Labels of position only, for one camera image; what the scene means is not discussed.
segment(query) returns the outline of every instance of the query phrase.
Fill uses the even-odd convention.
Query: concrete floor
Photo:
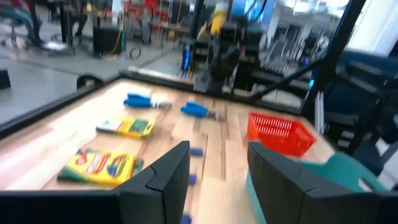
[[[39,9],[41,18],[47,19],[47,10]],[[90,33],[91,22],[88,21],[85,32]],[[9,32],[9,27],[0,24],[0,34]],[[24,34],[24,28],[18,28],[18,33]],[[44,22],[40,31],[43,40],[50,40],[50,36],[60,32],[58,24]],[[77,55],[47,55],[22,49],[23,42],[19,41],[21,49],[13,49],[10,45],[0,47],[0,69],[8,69],[11,79],[11,88],[0,90],[0,125],[16,116],[34,110],[46,103],[56,100],[62,96],[75,91],[75,83],[78,74],[94,73],[101,78],[108,78],[119,70],[127,69],[128,66],[138,66],[157,70],[163,73],[178,74],[181,56],[178,52],[170,51],[172,44],[160,50],[158,44],[150,47],[142,47],[141,57],[138,60],[126,58],[97,59],[90,57],[84,52]],[[286,103],[297,104],[294,96],[284,93],[276,95],[271,93],[268,97],[275,97]]]

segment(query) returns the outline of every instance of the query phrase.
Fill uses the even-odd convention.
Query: wooden tabletop
[[[154,100],[174,103],[169,111],[125,108],[123,100],[129,92],[151,95]],[[226,122],[198,119],[180,113],[186,101],[197,101],[224,113]],[[185,212],[194,223],[255,223],[245,189],[248,170],[248,113],[273,113],[258,108],[215,100],[169,88],[118,80],[86,98],[56,112],[0,141],[0,189],[97,189],[94,185],[58,183],[60,169],[79,147],[99,150],[125,151],[154,162],[183,140],[191,147],[202,147],[205,157],[191,158],[190,172],[198,182],[189,187]],[[145,139],[96,133],[102,120],[117,115],[157,118],[156,126]],[[303,156],[310,161],[326,161],[333,153],[331,147],[306,122],[318,141]]]

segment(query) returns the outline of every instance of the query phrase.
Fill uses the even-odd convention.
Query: red basket
[[[315,142],[315,138],[300,121],[250,113],[249,140],[261,143],[280,154],[301,157]]]

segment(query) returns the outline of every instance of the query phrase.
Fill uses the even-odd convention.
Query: workbench
[[[134,72],[118,75],[103,85],[78,90],[0,125],[0,189],[98,189],[100,187],[94,185],[56,181],[60,169],[80,147],[136,154],[147,167],[179,142],[189,140],[191,147],[202,147],[205,156],[191,157],[190,172],[197,174],[198,181],[188,187],[184,212],[192,216],[194,223],[255,223],[245,189],[248,114],[256,111],[292,117],[182,88],[139,82],[139,77],[140,74]],[[167,75],[151,78],[161,79],[164,84],[178,85],[178,80],[168,79]],[[129,92],[171,101],[173,107],[168,111],[127,108],[123,100]],[[181,114],[180,108],[188,100],[219,111],[226,116],[226,121]],[[156,118],[157,121],[150,136],[143,139],[96,132],[98,122],[116,115]],[[302,123],[317,138],[303,159],[325,162],[334,150],[308,121],[302,119]]]

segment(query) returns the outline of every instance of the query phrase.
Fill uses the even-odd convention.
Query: yellow crayon box
[[[155,119],[136,119],[132,117],[118,116],[107,119],[97,125],[96,130],[101,132],[122,134],[134,138],[148,135],[155,125]]]
[[[124,152],[80,149],[63,167],[57,180],[119,185],[130,179],[135,155]]]

